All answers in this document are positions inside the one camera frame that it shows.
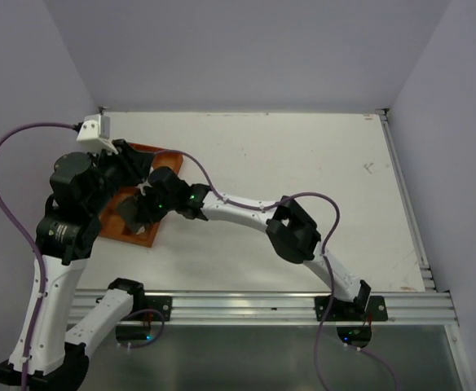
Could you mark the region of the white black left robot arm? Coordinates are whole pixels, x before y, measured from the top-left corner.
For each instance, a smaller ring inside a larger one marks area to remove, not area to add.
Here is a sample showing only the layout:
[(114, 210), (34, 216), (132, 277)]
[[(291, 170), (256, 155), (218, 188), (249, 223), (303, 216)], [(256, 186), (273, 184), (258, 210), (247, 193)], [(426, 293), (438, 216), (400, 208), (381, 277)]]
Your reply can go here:
[(143, 284), (118, 278), (72, 329), (68, 316), (77, 284), (102, 224), (100, 214), (124, 187), (149, 175), (154, 155), (117, 140), (111, 152), (72, 152), (54, 165), (52, 193), (36, 235), (33, 289), (17, 345), (0, 362), (0, 384), (19, 390), (77, 390), (103, 339), (124, 318), (149, 311)]

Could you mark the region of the olive underwear with cream waistband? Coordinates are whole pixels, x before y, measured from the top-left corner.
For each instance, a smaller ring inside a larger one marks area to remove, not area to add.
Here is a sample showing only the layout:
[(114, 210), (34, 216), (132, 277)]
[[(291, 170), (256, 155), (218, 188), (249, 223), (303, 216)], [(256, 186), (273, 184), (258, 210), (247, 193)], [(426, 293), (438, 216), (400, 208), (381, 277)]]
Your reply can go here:
[(116, 211), (129, 230), (136, 235), (152, 226), (147, 201), (143, 195), (131, 195), (121, 201)]

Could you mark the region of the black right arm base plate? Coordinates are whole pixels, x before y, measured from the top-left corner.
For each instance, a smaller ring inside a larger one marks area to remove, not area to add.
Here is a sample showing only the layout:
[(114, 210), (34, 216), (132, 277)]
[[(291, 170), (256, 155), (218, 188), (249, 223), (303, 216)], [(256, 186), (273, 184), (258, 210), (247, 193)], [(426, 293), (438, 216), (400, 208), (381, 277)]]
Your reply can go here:
[[(317, 321), (320, 321), (328, 308), (330, 295), (314, 297), (314, 311)], [(386, 322), (389, 315), (383, 296), (370, 296), (364, 310), (356, 307), (353, 303), (333, 299), (331, 310), (328, 312), (326, 322), (363, 322), (363, 321)]]

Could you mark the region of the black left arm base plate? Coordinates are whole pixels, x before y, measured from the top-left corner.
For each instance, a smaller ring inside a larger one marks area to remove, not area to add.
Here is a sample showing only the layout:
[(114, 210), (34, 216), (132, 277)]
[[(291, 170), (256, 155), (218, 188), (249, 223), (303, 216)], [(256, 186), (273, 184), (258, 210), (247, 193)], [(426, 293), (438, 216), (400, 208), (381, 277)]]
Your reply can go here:
[(152, 321), (160, 320), (161, 318), (157, 314), (138, 314), (134, 313), (141, 310), (155, 310), (159, 312), (165, 322), (170, 321), (170, 314), (173, 309), (173, 297), (161, 296), (161, 295), (144, 295), (143, 297), (132, 297), (132, 304), (130, 306), (130, 312), (126, 314), (122, 321), (137, 319), (139, 321)]

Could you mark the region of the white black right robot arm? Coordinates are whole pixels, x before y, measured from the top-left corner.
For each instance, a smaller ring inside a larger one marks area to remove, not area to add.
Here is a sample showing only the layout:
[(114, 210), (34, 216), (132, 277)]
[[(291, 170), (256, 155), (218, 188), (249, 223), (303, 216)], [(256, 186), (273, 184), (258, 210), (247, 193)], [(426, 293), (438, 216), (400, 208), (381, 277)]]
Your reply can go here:
[(345, 317), (360, 319), (369, 310), (371, 288), (330, 252), (328, 242), (339, 225), (339, 208), (327, 196), (315, 196), (335, 209), (336, 218), (326, 236), (319, 233), (317, 223), (295, 196), (284, 196), (272, 204), (232, 200), (209, 185), (190, 185), (171, 169), (160, 167), (148, 176), (148, 184), (126, 201), (128, 210), (119, 214), (135, 233), (158, 223), (171, 211), (190, 220), (230, 222), (260, 231), (280, 258), (304, 265), (331, 288)]

